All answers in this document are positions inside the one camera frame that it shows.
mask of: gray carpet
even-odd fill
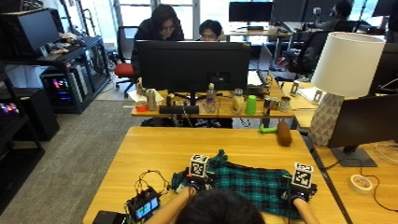
[[[125,132],[143,122],[121,101],[94,101],[82,115],[58,120],[60,132],[43,143],[47,153],[0,216],[3,224],[82,223]]]

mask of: plaid shirt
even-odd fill
[[[216,173],[212,187],[233,190],[245,196],[263,212],[301,219],[297,211],[281,199],[283,193],[289,190],[289,184],[287,181],[284,184],[283,176],[292,177],[289,172],[243,166],[227,160],[228,156],[223,149],[217,156],[209,160],[208,172]],[[184,172],[173,175],[172,189],[176,190],[180,184],[187,185]]]

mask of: table lamp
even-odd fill
[[[309,137],[325,147],[345,97],[369,94],[385,41],[370,35],[333,32],[313,73],[312,84],[326,95],[313,114]]]

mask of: black hair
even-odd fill
[[[172,20],[173,24],[180,27],[180,20],[177,17],[177,13],[172,6],[160,4],[157,8],[152,12],[151,21],[155,25],[155,28],[160,31],[163,27],[163,23],[167,20]]]
[[[349,17],[352,11],[352,4],[348,0],[340,1],[336,4],[336,12],[345,18]]]
[[[207,20],[201,23],[199,27],[199,34],[201,35],[205,29],[211,29],[213,33],[220,36],[223,31],[223,26],[219,21]]]
[[[264,224],[256,206],[231,190],[201,191],[180,211],[176,224]]]

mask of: hand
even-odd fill
[[[281,195],[281,199],[285,200],[292,206],[295,206],[295,200],[303,199],[305,202],[310,201],[310,191],[292,186],[291,191],[285,191]]]
[[[197,192],[207,190],[204,178],[200,178],[193,175],[187,175],[187,179],[188,179],[187,187],[193,188]]]

